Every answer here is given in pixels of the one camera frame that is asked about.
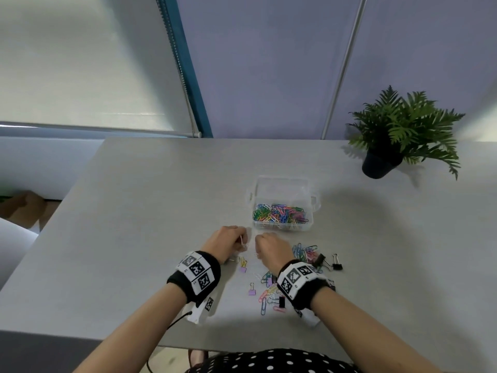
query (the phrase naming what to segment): black pot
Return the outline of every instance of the black pot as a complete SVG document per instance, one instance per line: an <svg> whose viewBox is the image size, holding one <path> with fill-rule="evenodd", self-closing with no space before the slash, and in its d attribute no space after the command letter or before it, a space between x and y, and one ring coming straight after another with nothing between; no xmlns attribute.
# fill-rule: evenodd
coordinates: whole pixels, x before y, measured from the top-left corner
<svg viewBox="0 0 497 373"><path fill-rule="evenodd" d="M383 178L388 172L400 165L403 158L398 153L389 157L384 155L380 157L374 150L369 149L362 164L362 172L373 179Z"/></svg>

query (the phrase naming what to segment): purple wall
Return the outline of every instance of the purple wall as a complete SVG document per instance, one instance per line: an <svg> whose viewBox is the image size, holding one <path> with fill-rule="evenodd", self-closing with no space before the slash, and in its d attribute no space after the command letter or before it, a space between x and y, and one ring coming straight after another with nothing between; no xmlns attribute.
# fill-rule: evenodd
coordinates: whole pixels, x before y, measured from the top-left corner
<svg viewBox="0 0 497 373"><path fill-rule="evenodd" d="M177 1L214 137L320 137L359 0ZM497 79L496 16L497 0L368 0L328 138L389 84L471 111Z"/></svg>

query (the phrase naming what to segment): roller blind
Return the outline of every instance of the roller blind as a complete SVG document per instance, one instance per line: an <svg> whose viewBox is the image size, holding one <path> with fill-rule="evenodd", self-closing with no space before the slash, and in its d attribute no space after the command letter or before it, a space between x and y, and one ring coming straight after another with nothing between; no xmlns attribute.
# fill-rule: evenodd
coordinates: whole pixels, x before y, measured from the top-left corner
<svg viewBox="0 0 497 373"><path fill-rule="evenodd" d="M0 121L197 131L155 0L2 0Z"/></svg>

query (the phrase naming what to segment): fern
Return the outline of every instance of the fern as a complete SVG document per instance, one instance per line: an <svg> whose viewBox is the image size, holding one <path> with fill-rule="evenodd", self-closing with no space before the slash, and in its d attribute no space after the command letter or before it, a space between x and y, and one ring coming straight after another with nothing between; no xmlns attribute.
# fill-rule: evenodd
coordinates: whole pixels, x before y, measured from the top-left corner
<svg viewBox="0 0 497 373"><path fill-rule="evenodd" d="M457 180L460 165L452 126L465 114L436 108L435 101L428 100L424 91L407 93L405 99L389 86L375 103L364 103L363 111L352 115L357 122L347 124L360 134L353 136L349 144L369 149L388 138L407 163L416 164L426 158L444 161Z"/></svg>

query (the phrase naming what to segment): black cable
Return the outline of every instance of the black cable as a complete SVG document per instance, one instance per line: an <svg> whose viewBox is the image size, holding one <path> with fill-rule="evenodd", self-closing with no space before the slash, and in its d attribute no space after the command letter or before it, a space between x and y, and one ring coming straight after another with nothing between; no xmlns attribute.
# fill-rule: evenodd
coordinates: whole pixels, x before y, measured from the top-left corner
<svg viewBox="0 0 497 373"><path fill-rule="evenodd" d="M184 313L181 317L179 317L177 320L175 320L174 322L172 322L169 327L167 328L167 330L169 330L172 326L174 326L176 324L177 321L180 321L181 319L183 319L184 317L186 317L187 315L190 315L191 314L191 311L189 311L188 313ZM152 371L152 369L150 369L150 365L149 365L149 360L150 360L150 357L147 359L147 369L149 370L150 373L154 373Z"/></svg>

